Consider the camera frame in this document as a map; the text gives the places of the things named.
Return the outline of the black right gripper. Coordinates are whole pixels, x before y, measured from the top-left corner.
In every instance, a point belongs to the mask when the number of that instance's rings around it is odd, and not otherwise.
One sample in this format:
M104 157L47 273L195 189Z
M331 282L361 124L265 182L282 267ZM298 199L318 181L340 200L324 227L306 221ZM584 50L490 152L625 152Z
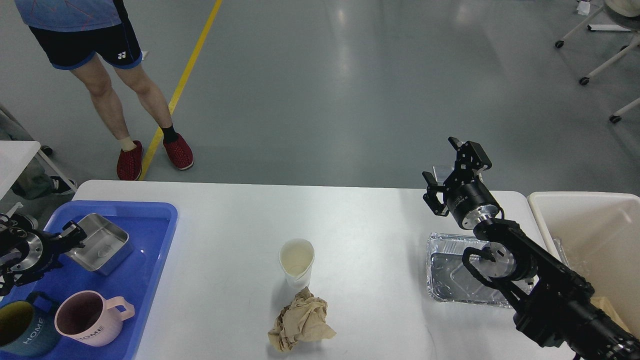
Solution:
M448 142L455 150L448 187L440 185L434 174L423 171L426 192L422 199L434 215L447 217L451 213L460 228L473 230L479 223L496 218L502 210L482 178L482 172L493 164L477 142L462 142L457 137L448 137ZM443 194L445 202L439 200L438 194Z

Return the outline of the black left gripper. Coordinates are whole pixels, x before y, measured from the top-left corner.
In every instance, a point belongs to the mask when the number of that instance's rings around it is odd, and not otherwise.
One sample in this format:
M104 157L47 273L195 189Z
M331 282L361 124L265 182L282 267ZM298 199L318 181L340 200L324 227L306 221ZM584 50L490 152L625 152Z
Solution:
M88 237L85 230L72 220L57 234L11 227L10 235L17 237L16 249L20 251L19 262L10 266L13 284L18 287L41 280L47 272L63 267L58 259L58 240L59 249L83 249Z

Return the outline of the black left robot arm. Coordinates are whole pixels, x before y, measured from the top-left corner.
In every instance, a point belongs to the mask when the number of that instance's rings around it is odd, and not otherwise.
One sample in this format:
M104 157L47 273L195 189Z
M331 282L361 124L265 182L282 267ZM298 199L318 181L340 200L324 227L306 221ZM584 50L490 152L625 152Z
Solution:
M62 268L60 255L84 248L87 237L75 221L67 222L57 233L6 226L0 234L0 295L8 296L14 287L39 281L46 273Z

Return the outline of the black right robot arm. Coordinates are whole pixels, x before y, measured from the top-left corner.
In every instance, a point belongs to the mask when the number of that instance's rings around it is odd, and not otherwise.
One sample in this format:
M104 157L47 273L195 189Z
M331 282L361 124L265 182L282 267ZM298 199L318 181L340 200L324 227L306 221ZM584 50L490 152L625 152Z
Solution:
M516 329L540 347L567 344L576 360L637 360L639 339L592 304L595 289L530 239L505 212L482 180L492 162L482 146L448 137L454 168L443 183L423 171L423 200L435 215L452 214L483 248L468 247L462 264L485 287L499 291L514 308Z

